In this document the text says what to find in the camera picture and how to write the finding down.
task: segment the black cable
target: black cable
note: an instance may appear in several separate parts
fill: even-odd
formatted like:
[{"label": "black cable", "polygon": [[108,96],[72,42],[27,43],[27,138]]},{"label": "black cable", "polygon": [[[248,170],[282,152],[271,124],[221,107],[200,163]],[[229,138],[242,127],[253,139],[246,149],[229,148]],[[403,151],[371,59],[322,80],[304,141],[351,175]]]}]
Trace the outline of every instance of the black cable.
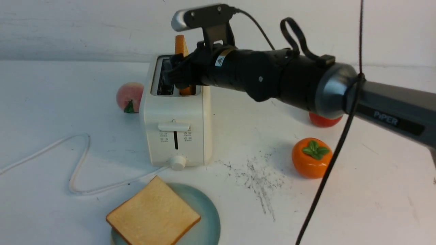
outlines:
[{"label": "black cable", "polygon": [[359,20],[359,75],[357,77],[357,86],[354,95],[354,100],[352,103],[350,115],[348,116],[347,122],[345,123],[344,130],[342,131],[341,137],[339,138],[339,142],[337,143],[336,149],[334,150],[333,156],[330,160],[330,163],[326,169],[323,179],[321,180],[320,186],[318,187],[318,191],[313,199],[312,205],[310,206],[310,210],[307,213],[306,219],[304,220],[303,226],[300,229],[300,233],[298,234],[296,245],[300,245],[301,240],[303,239],[304,232],[309,225],[310,218],[317,207],[318,201],[321,197],[321,194],[324,190],[324,187],[327,183],[327,179],[330,176],[330,172],[333,169],[333,165],[336,162],[337,157],[339,156],[339,152],[341,151],[342,146],[344,145],[345,139],[347,138],[348,131],[351,126],[351,122],[353,121],[354,115],[356,113],[357,104],[359,101],[360,90],[365,82],[365,75],[362,72],[362,30],[363,30],[363,0],[360,3],[360,20]]},{"label": "black cable", "polygon": [[244,10],[235,8],[235,12],[236,13],[241,13],[244,14],[245,16],[247,16],[248,18],[250,18],[250,20],[252,20],[254,22],[254,24],[257,26],[257,28],[259,28],[259,31],[262,32],[263,37],[266,39],[266,41],[268,42],[269,46],[271,47],[272,50],[276,50],[273,46],[273,44],[271,43],[271,41],[269,40],[268,36],[266,35],[266,33],[263,31],[262,27],[260,27],[259,23],[257,23],[257,21],[253,18],[253,16],[251,16],[249,13],[245,12]]}]

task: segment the bread slice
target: bread slice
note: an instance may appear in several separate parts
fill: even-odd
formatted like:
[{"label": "bread slice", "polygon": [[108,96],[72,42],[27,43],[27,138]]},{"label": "bread slice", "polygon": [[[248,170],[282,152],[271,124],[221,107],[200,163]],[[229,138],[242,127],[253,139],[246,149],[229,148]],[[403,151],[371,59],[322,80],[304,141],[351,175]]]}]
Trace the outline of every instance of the bread slice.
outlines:
[{"label": "bread slice", "polygon": [[173,245],[200,216],[158,176],[106,216],[129,245]]}]

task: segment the red tomato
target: red tomato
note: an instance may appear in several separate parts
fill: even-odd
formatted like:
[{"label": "red tomato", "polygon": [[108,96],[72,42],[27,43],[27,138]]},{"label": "red tomato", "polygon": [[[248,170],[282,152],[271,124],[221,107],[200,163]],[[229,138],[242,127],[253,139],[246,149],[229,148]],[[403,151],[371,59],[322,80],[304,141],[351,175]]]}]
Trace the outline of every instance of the red tomato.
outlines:
[{"label": "red tomato", "polygon": [[336,118],[336,119],[327,119],[325,117],[319,116],[319,115],[317,115],[315,113],[311,113],[311,112],[309,112],[309,117],[310,117],[310,121],[315,126],[318,126],[320,128],[327,128],[327,127],[334,126],[342,119],[342,116],[340,118]]},{"label": "red tomato", "polygon": [[116,102],[125,113],[138,113],[142,99],[144,85],[138,82],[129,82],[118,89]]}]

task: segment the teal plate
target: teal plate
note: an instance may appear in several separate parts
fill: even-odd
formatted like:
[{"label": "teal plate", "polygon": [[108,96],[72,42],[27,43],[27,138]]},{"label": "teal plate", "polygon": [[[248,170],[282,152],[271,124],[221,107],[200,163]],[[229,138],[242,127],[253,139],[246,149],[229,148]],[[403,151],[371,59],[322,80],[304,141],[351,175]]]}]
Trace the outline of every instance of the teal plate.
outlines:
[{"label": "teal plate", "polygon": [[[194,187],[177,183],[169,183],[168,186],[201,216],[200,222],[194,225],[176,245],[217,245],[221,233],[221,224],[218,211],[212,201]],[[124,239],[114,230],[111,230],[110,234],[111,244],[127,245]]]}]

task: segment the black strap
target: black strap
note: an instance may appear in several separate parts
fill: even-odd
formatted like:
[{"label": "black strap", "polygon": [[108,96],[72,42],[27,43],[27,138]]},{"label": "black strap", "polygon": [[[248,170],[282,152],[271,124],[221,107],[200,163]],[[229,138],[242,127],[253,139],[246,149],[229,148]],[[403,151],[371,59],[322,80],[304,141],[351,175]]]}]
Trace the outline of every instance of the black strap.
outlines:
[{"label": "black strap", "polygon": [[306,37],[304,36],[303,31],[298,26],[297,22],[291,17],[284,18],[280,22],[280,30],[282,31],[283,36],[288,41],[288,43],[292,47],[292,54],[294,57],[300,55],[300,49],[298,48],[298,44],[295,42],[295,40],[291,37],[291,35],[288,32],[288,29],[286,28],[286,23],[291,27],[292,31],[294,32],[295,36],[298,39],[298,42],[300,43],[301,51],[304,53],[306,57],[309,59],[316,61],[319,66],[327,66],[331,65],[335,62],[335,57],[331,55],[322,55],[318,56],[314,53],[312,53],[309,48],[307,47],[306,43]]}]

